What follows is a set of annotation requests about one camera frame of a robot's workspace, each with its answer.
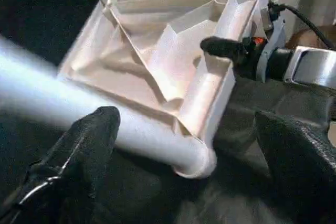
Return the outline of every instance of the black cable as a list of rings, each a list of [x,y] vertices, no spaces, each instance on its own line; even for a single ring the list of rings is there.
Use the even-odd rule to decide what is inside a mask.
[[[313,30],[313,32],[317,35],[317,37],[319,37],[322,40],[322,42],[327,46],[328,49],[335,50],[333,43],[326,38],[326,36],[321,32],[321,30],[317,28],[306,16],[300,13],[299,10],[297,10],[295,7],[285,4],[278,5],[273,2],[269,2],[269,7],[272,8],[272,10],[275,13],[282,12],[285,9],[290,10],[298,18],[300,18],[307,26],[309,26],[310,29]]]

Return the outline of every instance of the black fabric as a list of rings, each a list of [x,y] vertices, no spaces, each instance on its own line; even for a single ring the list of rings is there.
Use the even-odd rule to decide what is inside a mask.
[[[24,183],[2,206],[1,223],[89,223],[119,124],[115,107],[75,122],[29,166]]]
[[[332,215],[336,148],[326,132],[269,112],[256,113],[255,126],[272,178],[298,221],[318,223]]]
[[[268,174],[267,163],[256,144],[256,111],[291,115],[298,122],[327,132],[334,98],[290,87],[282,82],[255,82],[239,76],[215,136],[215,147]]]

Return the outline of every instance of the metal bracket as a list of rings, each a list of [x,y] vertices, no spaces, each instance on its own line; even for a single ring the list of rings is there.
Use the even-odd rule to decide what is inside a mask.
[[[297,47],[284,75],[284,82],[314,86],[335,94],[336,51]]]
[[[256,80],[265,82],[266,81],[266,69],[267,62],[277,47],[283,47],[286,42],[286,35],[284,30],[285,20],[280,16],[276,21],[273,22],[273,32],[266,46],[264,47],[261,56],[258,61]]]

